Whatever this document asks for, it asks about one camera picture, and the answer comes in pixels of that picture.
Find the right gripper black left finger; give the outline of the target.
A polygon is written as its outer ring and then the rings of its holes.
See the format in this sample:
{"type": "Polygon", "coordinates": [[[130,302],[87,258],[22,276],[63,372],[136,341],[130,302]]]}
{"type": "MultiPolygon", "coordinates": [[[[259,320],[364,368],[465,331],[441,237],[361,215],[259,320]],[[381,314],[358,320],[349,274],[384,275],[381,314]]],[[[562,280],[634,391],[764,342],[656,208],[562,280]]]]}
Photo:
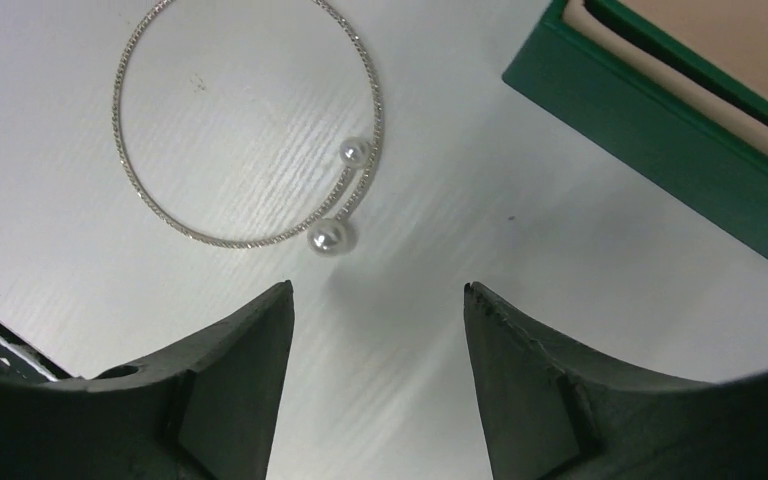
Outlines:
{"type": "Polygon", "coordinates": [[[294,330],[275,284],[92,379],[0,376],[0,479],[263,479],[294,330]]]}

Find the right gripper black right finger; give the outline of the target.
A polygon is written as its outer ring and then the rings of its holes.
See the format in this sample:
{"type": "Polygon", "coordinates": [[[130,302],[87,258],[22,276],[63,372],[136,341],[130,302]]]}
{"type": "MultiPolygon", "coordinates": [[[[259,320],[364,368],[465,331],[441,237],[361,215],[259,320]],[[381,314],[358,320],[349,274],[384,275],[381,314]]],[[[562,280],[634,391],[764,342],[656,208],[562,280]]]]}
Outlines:
{"type": "Polygon", "coordinates": [[[768,479],[768,371],[721,383],[651,371],[464,288],[496,479],[768,479]]]}

